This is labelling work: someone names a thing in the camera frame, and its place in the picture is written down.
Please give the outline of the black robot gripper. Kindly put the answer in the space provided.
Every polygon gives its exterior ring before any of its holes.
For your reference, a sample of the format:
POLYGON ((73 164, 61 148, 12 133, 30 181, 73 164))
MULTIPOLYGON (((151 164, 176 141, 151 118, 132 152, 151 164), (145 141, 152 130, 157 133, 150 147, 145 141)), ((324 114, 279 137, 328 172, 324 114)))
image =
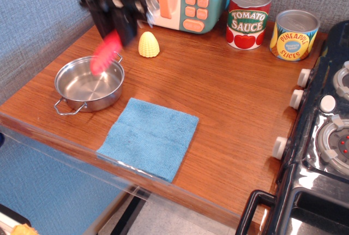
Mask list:
POLYGON ((152 22, 149 0, 80 0, 91 11, 94 24, 104 39, 115 29, 122 46, 128 46, 137 35, 137 20, 152 22))

